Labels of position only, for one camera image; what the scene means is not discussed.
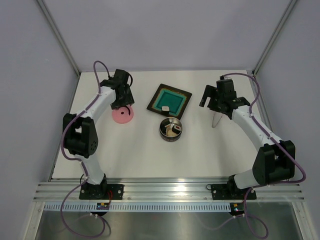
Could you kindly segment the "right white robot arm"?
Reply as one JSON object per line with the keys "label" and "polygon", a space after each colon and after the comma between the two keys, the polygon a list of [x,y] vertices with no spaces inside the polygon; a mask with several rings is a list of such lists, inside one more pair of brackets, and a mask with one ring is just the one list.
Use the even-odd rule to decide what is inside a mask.
{"label": "right white robot arm", "polygon": [[241,200],[250,187],[294,177],[295,145],[290,140],[283,141],[255,117],[251,103],[245,97],[237,96],[231,79],[218,80],[216,86],[207,85],[199,105],[214,111],[213,128],[226,115],[243,130],[257,150],[251,169],[231,175],[225,184],[210,186],[214,200]]}

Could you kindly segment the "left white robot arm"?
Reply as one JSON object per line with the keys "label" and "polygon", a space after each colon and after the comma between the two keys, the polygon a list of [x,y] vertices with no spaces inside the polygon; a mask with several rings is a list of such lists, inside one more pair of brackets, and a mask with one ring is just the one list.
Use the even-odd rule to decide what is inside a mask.
{"label": "left white robot arm", "polygon": [[99,139],[96,123],[111,108],[112,119],[126,124],[134,117],[131,92],[133,77],[125,70],[116,69],[113,76],[98,84],[98,93],[82,110],[67,113],[62,120],[61,152],[69,152],[69,161],[79,162],[83,170],[80,182],[81,200],[120,200],[123,186],[108,184],[106,174],[100,167],[96,151]]}

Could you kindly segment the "white sushi red centre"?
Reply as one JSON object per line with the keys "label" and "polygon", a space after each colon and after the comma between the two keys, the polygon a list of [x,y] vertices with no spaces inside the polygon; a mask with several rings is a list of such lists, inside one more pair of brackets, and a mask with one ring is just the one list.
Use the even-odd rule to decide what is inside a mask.
{"label": "white sushi red centre", "polygon": [[172,131],[178,135],[178,134],[181,133],[182,128],[181,128],[179,125],[174,125],[174,126],[172,127]]}

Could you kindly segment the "round steel lunch box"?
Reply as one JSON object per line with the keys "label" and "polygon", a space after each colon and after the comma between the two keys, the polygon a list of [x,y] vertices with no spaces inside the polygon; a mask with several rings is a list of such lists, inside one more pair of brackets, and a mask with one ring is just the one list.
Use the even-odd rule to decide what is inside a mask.
{"label": "round steel lunch box", "polygon": [[181,121],[175,117],[166,117],[160,122],[159,134],[167,142],[177,141],[183,132]]}

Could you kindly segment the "round cream steamed bun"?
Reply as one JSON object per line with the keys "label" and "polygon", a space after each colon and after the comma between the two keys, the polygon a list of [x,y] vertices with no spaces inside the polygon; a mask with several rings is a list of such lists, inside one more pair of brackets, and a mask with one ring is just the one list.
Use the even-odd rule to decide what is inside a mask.
{"label": "round cream steamed bun", "polygon": [[175,132],[173,132],[172,129],[168,129],[168,130],[166,131],[166,136],[167,136],[167,137],[176,137],[177,134],[176,134]]}

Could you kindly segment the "white sushi green centre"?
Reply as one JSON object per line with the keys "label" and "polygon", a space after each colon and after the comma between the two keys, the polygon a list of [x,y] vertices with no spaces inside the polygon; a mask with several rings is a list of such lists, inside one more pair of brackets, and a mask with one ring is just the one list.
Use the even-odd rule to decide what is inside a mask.
{"label": "white sushi green centre", "polygon": [[169,124],[165,125],[166,129],[173,129],[174,127],[175,127],[174,123],[169,123]]}

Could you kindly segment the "pink lunch box lid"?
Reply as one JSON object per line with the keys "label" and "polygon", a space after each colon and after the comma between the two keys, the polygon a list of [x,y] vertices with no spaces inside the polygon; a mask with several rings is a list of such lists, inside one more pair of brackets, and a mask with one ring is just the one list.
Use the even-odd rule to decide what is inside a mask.
{"label": "pink lunch box lid", "polygon": [[127,124],[133,117],[134,111],[130,105],[112,110],[112,119],[118,124]]}

